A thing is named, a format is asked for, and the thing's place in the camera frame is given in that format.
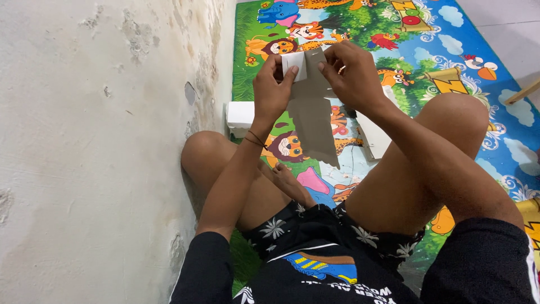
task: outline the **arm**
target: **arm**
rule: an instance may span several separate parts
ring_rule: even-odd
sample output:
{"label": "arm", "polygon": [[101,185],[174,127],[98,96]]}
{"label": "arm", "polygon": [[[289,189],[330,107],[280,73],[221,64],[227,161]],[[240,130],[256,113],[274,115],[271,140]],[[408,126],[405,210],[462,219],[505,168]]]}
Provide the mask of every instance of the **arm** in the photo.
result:
{"label": "arm", "polygon": [[[445,201],[456,223],[472,217],[490,217],[523,227],[523,218],[513,200],[488,173],[385,97],[369,52],[345,41],[327,49],[325,55],[328,63],[321,63],[320,69],[338,98],[390,136],[424,185]],[[345,73],[338,74],[344,66]]]}
{"label": "arm", "polygon": [[255,178],[265,140],[274,122],[285,112],[298,67],[291,67],[281,83],[274,73],[281,65],[280,56],[270,56],[253,80],[255,118],[248,133],[208,193],[196,235],[217,232],[227,240],[240,217]]}

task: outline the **bare foot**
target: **bare foot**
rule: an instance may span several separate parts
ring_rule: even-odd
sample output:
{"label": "bare foot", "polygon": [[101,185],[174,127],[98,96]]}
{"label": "bare foot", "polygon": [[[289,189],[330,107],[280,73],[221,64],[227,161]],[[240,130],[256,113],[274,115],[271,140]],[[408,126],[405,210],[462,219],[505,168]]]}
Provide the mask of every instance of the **bare foot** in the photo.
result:
{"label": "bare foot", "polygon": [[285,164],[276,163],[272,171],[275,175],[274,184],[290,198],[306,208],[311,208],[317,204],[307,189],[294,178],[291,168],[288,168]]}

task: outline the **cartoon parrot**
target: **cartoon parrot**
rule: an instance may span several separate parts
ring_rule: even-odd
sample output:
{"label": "cartoon parrot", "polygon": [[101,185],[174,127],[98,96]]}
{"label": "cartoon parrot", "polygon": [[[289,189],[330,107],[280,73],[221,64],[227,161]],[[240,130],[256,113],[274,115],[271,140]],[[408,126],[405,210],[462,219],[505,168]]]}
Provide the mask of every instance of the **cartoon parrot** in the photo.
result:
{"label": "cartoon parrot", "polygon": [[398,34],[376,34],[374,36],[371,36],[371,41],[368,42],[367,47],[374,48],[374,47],[382,47],[387,48],[389,50],[398,49],[397,43],[393,42],[392,40],[399,39],[400,35]]}
{"label": "cartoon parrot", "polygon": [[484,59],[476,57],[476,55],[460,55],[465,61],[465,65],[473,70],[478,70],[478,75],[485,80],[497,80],[495,71],[498,69],[497,64],[493,62],[485,62]]}

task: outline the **shirt sleeve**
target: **shirt sleeve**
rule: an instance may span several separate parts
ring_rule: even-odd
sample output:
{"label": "shirt sleeve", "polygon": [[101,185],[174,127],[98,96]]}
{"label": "shirt sleeve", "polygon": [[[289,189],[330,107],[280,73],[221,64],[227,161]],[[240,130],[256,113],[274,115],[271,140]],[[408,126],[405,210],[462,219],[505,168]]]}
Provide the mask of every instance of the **shirt sleeve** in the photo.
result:
{"label": "shirt sleeve", "polygon": [[529,238],[500,220],[460,222],[428,269],[420,298],[425,303],[538,303]]}
{"label": "shirt sleeve", "polygon": [[230,303],[233,278],[227,240],[216,232],[201,233],[190,243],[171,304]]}

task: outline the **white wall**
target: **white wall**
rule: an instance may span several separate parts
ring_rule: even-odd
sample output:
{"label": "white wall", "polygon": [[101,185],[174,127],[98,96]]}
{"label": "white wall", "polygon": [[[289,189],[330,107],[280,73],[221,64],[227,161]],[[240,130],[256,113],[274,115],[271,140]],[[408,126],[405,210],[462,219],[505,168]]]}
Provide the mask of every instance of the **white wall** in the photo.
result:
{"label": "white wall", "polygon": [[166,303],[195,226],[180,151],[224,131],[235,1],[0,8],[0,303]]}

